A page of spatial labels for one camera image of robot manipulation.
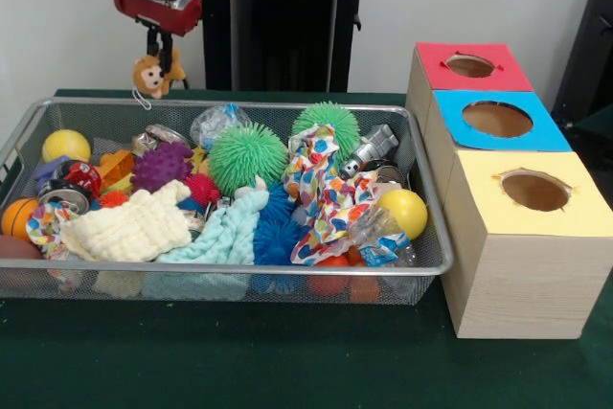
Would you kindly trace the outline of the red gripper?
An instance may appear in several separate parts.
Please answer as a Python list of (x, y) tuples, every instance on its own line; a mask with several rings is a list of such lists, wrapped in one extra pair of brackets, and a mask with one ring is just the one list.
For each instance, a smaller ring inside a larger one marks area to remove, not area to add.
[(173, 62), (171, 34), (184, 36), (196, 27), (202, 15), (202, 0), (114, 0), (114, 4), (122, 14), (150, 26), (147, 32), (149, 56), (159, 55), (159, 29), (163, 31), (160, 33), (160, 68), (161, 76), (166, 77)]

